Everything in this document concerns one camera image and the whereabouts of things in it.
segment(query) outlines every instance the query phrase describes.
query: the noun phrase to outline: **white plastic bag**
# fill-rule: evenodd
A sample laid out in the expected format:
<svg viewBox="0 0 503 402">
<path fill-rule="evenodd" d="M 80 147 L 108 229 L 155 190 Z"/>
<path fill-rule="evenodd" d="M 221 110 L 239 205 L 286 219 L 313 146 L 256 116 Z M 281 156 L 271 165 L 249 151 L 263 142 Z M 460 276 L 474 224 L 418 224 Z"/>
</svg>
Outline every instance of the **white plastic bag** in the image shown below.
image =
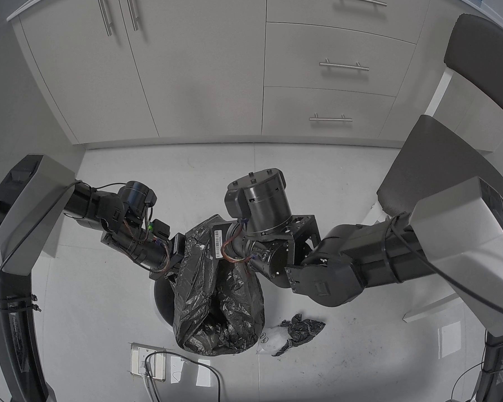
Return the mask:
<svg viewBox="0 0 503 402">
<path fill-rule="evenodd" d="M 287 344 L 289 338 L 287 327 L 266 327 L 259 337 L 257 354 L 274 355 Z"/>
</svg>

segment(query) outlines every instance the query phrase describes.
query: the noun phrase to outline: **chair backrest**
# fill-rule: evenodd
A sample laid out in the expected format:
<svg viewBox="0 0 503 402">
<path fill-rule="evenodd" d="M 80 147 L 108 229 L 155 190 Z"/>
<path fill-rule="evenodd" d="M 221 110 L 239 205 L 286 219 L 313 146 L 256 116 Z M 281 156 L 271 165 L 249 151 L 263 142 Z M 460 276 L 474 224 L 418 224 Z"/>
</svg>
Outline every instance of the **chair backrest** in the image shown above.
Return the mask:
<svg viewBox="0 0 503 402">
<path fill-rule="evenodd" d="M 503 29 L 475 15 L 460 15 L 443 62 L 503 109 Z"/>
</svg>

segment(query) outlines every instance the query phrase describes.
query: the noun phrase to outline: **robotic arm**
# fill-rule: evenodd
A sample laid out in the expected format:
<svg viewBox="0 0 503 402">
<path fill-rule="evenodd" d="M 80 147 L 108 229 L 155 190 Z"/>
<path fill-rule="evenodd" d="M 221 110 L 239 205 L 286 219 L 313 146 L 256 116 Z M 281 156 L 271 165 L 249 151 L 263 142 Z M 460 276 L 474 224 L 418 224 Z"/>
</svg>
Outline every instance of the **robotic arm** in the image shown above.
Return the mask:
<svg viewBox="0 0 503 402">
<path fill-rule="evenodd" d="M 280 287 L 334 307 L 364 288 L 438 273 L 488 329 L 474 399 L 503 402 L 503 200 L 478 178 L 373 226 L 340 225 L 320 239 L 313 215 L 294 216 L 281 171 L 228 186 L 236 221 L 213 224 L 215 259 L 250 261 Z M 158 279 L 176 271 L 184 235 L 148 217 L 154 192 L 128 182 L 117 194 L 76 181 L 52 159 L 28 155 L 0 184 L 0 365 L 12 402 L 54 401 L 37 350 L 31 270 L 62 211 L 102 232 L 101 242 Z"/>
</svg>

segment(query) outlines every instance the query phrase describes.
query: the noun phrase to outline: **white chair leg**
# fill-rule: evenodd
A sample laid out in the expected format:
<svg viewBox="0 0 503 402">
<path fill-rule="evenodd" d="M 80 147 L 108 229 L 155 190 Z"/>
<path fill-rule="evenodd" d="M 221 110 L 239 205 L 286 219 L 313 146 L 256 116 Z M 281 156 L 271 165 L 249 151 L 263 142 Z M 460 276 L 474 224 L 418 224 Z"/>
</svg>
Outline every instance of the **white chair leg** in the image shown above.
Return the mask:
<svg viewBox="0 0 503 402">
<path fill-rule="evenodd" d="M 425 305 L 421 308 L 416 308 L 410 312 L 407 312 L 402 318 L 406 323 L 413 322 L 415 320 L 419 320 L 423 317 L 427 317 L 431 314 L 435 314 L 437 312 L 442 312 L 447 308 L 453 307 L 455 305 L 462 304 L 462 298 L 458 296 L 455 292 L 445 298 L 440 299 L 439 301 L 433 302 L 432 304 Z"/>
<path fill-rule="evenodd" d="M 363 219 L 362 224 L 372 225 L 376 222 L 384 222 L 387 217 L 386 212 L 382 210 L 382 205 L 376 201 Z"/>
</svg>

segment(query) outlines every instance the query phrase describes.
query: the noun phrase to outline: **chair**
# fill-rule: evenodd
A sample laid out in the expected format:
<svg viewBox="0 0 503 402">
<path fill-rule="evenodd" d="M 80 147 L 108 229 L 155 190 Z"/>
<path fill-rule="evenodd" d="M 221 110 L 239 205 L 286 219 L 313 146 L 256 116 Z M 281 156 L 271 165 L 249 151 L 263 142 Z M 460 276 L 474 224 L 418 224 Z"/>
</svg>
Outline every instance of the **chair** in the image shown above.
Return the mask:
<svg viewBox="0 0 503 402">
<path fill-rule="evenodd" d="M 503 176 L 468 143 L 433 116 L 453 73 L 462 75 L 503 109 L 503 30 L 474 15 L 461 15 L 443 62 L 446 69 L 424 115 L 410 132 L 376 192 L 363 224 L 410 212 L 425 197 L 479 176 L 503 197 Z M 461 302 L 454 294 L 405 315 L 406 322 Z"/>
</svg>

